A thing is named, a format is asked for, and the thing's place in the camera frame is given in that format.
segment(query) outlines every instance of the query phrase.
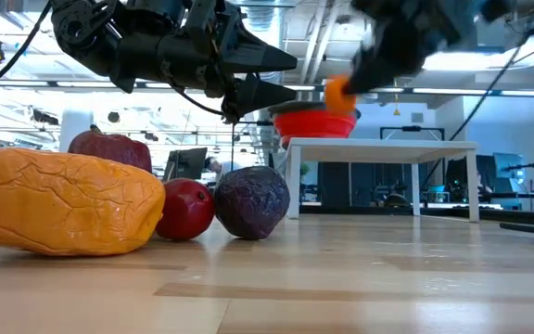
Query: table leg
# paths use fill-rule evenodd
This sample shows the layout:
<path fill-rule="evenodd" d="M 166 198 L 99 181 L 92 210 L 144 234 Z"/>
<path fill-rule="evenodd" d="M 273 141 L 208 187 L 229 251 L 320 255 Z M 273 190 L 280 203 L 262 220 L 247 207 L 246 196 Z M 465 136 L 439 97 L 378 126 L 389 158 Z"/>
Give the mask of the table leg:
<path fill-rule="evenodd" d="M 413 215 L 420 215 L 419 208 L 419 163 L 412 163 Z"/>
<path fill-rule="evenodd" d="M 287 218 L 298 219 L 300 209 L 300 161 L 301 148 L 290 147 L 286 160 L 286 183 L 289 189 L 289 208 Z"/>
<path fill-rule="evenodd" d="M 467 184 L 469 191 L 469 222 L 479 221 L 479 196 L 477 194 L 477 156 L 467 151 Z"/>

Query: computer monitor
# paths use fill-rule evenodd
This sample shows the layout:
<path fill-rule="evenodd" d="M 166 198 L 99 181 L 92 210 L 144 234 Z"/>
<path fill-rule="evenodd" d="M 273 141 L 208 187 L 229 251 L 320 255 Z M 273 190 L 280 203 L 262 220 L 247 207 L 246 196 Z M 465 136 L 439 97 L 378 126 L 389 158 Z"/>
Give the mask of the computer monitor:
<path fill-rule="evenodd" d="M 177 177 L 192 180 L 201 179 L 203 162 L 207 153 L 207 148 L 172 151 L 168 158 L 162 181 L 166 182 Z"/>
<path fill-rule="evenodd" d="M 525 179 L 525 169 L 515 168 L 524 164 L 523 156 L 511 153 L 494 153 L 493 158 L 496 160 L 496 177 Z"/>

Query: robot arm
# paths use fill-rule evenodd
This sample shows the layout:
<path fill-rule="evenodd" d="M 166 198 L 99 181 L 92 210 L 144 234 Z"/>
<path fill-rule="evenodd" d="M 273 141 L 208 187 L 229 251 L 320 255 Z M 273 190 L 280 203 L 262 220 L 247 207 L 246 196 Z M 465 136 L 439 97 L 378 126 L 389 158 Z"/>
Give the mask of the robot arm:
<path fill-rule="evenodd" d="M 349 77 L 327 86 L 327 105 L 354 109 L 355 96 L 416 74 L 426 58 L 458 45 L 474 27 L 474 16 L 494 21 L 511 11 L 511 0 L 352 0 L 354 9 L 376 21 L 375 44 L 361 48 Z"/>
<path fill-rule="evenodd" d="M 296 91 L 263 82 L 255 73 L 293 70 L 298 60 L 248 32 L 240 8 L 224 0 L 51 2 L 61 49 L 124 92 L 133 91 L 136 79 L 180 92 L 200 89 L 223 97 L 223 116 L 233 123 L 296 98 Z"/>

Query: ceiling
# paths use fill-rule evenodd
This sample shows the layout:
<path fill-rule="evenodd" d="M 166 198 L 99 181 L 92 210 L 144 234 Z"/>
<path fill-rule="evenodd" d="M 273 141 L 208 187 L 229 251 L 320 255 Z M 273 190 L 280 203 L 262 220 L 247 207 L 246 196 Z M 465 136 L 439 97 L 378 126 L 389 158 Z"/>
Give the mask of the ceiling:
<path fill-rule="evenodd" d="M 0 0 L 0 5 L 2 3 L 16 5 L 20 2 Z M 237 3 L 248 13 L 249 19 L 245 20 L 245 25 L 249 30 L 299 59 L 295 70 L 286 71 L 281 77 L 277 77 L 283 84 L 319 84 L 331 75 L 348 72 L 350 59 L 360 41 L 363 39 L 366 43 L 369 42 L 370 37 L 366 32 L 372 29 L 370 21 L 351 11 L 347 0 L 280 0 L 277 7 L 270 7 L 275 4 L 272 0 L 252 2 L 266 4 L 259 7 L 246 7 L 245 1 Z M 518 0 L 517 3 L 518 10 L 508 25 L 503 21 L 492 27 L 478 23 L 479 44 L 490 35 L 497 36 L 508 49 L 507 46 L 519 38 L 517 28 L 524 28 L 528 13 L 534 10 L 534 0 Z M 23 43 L 44 4 L 45 0 L 24 0 L 19 12 L 0 11 L 0 41 L 4 43 L 6 58 L 11 58 Z M 263 19 L 266 23 L 257 24 L 258 19 Z M 533 43 L 534 40 L 529 41 L 527 50 L 521 52 L 521 55 L 531 56 L 520 58 L 521 61 L 516 64 L 517 69 L 506 73 L 498 88 L 534 89 Z M 491 61 L 498 69 L 506 58 L 509 58 L 507 52 L 492 56 Z M 400 78 L 397 84 L 411 87 L 486 88 L 496 73 L 495 69 L 423 71 L 414 77 Z M 4 79 L 108 81 L 61 52 L 52 33 L 50 18 L 44 21 L 40 33 L 27 52 Z M 195 99 L 215 109 L 221 103 L 220 100 L 202 95 L 195 95 Z M 394 96 L 377 96 L 375 100 L 368 101 L 386 103 L 394 99 Z M 437 108 L 446 100 L 445 96 L 400 97 L 400 102 L 427 103 L 431 109 Z M 79 101 L 79 107 L 75 107 L 76 101 Z M 46 126 L 48 132 L 31 130 L 43 126 L 33 121 L 32 116 L 38 110 L 62 121 L 61 115 L 67 108 L 90 109 L 95 113 L 96 122 L 103 131 L 123 132 L 147 142 L 154 156 L 154 164 L 159 168 L 165 165 L 170 150 L 177 148 L 205 146 L 223 159 L 230 155 L 231 125 L 223 124 L 219 117 L 192 106 L 170 91 L 127 95 L 118 90 L 88 93 L 87 90 L 71 87 L 57 91 L 35 87 L 0 88 L 0 128 L 16 130 L 0 131 L 0 143 L 33 143 L 42 145 L 44 149 L 58 149 L 58 126 Z M 120 113 L 120 122 L 108 121 L 108 113 L 112 111 Z M 264 112 L 255 112 L 247 120 L 265 117 Z M 18 129 L 23 129 L 24 132 L 19 133 Z M 141 131 L 156 134 L 158 141 L 146 140 L 144 135 L 138 134 Z M 240 135 L 240 141 L 235 146 L 237 161 L 245 164 L 264 162 L 266 152 L 277 149 L 278 138 L 273 128 L 258 129 L 255 125 L 240 124 L 235 131 Z"/>

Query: wooden table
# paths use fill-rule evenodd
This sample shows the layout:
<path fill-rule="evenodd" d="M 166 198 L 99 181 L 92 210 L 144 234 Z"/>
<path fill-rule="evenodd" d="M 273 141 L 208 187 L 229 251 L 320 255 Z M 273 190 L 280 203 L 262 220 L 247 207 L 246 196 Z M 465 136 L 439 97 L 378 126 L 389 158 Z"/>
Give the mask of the wooden table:
<path fill-rule="evenodd" d="M 466 156 L 469 220 L 479 221 L 477 198 L 477 143 L 430 140 L 378 140 L 340 138 L 292 138 L 286 155 L 286 182 L 290 191 L 287 217 L 299 218 L 300 163 L 303 161 L 409 163 L 412 165 L 413 203 L 419 203 L 419 163 L 457 154 Z M 420 215 L 419 205 L 413 215 Z"/>

